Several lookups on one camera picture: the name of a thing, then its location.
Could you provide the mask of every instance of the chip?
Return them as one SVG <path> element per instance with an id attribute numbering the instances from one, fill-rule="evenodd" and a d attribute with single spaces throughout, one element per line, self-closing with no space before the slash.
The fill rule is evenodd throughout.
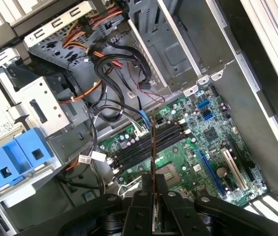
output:
<path id="1" fill-rule="evenodd" d="M 208 140 L 208 142 L 211 142 L 217 138 L 216 130 L 213 127 L 204 131 L 203 134 Z"/>

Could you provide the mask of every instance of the blue sata port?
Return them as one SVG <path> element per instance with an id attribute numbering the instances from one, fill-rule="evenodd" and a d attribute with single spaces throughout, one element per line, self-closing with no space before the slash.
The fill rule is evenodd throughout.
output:
<path id="1" fill-rule="evenodd" d="M 203 111 L 202 116 L 203 116 L 204 120 L 209 120 L 214 117 L 214 115 L 212 114 L 212 112 L 209 109 Z"/>
<path id="2" fill-rule="evenodd" d="M 204 120 L 209 120 L 209 119 L 211 119 L 213 117 L 214 117 L 214 115 L 212 113 L 210 113 L 209 115 L 204 117 Z"/>
<path id="3" fill-rule="evenodd" d="M 206 100 L 204 100 L 203 102 L 200 102 L 200 103 L 198 104 L 198 108 L 199 108 L 199 109 L 202 109 L 202 108 L 208 106 L 209 104 L 210 104 L 210 101 L 209 101 L 208 99 L 206 99 Z"/>

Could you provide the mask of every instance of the motherboard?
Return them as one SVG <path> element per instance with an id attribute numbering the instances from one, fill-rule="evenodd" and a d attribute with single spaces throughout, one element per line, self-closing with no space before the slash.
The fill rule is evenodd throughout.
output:
<path id="1" fill-rule="evenodd" d="M 230 107 L 213 84 L 156 113 L 155 160 L 169 189 L 189 199 L 210 194 L 244 206 L 267 192 L 234 121 Z M 119 195 L 140 188 L 140 176 L 151 171 L 151 133 L 131 126 L 100 144 L 120 183 Z"/>

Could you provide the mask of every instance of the white pci slot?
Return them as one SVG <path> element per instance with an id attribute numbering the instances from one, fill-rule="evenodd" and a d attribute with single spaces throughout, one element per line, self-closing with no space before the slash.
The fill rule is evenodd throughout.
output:
<path id="1" fill-rule="evenodd" d="M 227 150 L 226 148 L 222 148 L 221 152 L 223 153 L 224 158 L 228 164 L 228 167 L 231 170 L 231 172 L 233 173 L 233 176 L 234 176 L 237 184 L 239 185 L 239 187 L 243 190 L 248 189 L 248 186 L 247 186 L 242 174 L 240 173 L 239 169 L 237 168 L 229 150 Z"/>

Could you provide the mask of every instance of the blue drive bay latch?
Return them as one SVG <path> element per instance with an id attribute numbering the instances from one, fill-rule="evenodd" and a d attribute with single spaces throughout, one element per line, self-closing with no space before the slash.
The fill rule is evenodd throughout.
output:
<path id="1" fill-rule="evenodd" d="M 52 158 L 53 152 L 37 128 L 0 147 L 0 187 L 15 185 L 23 175 Z"/>

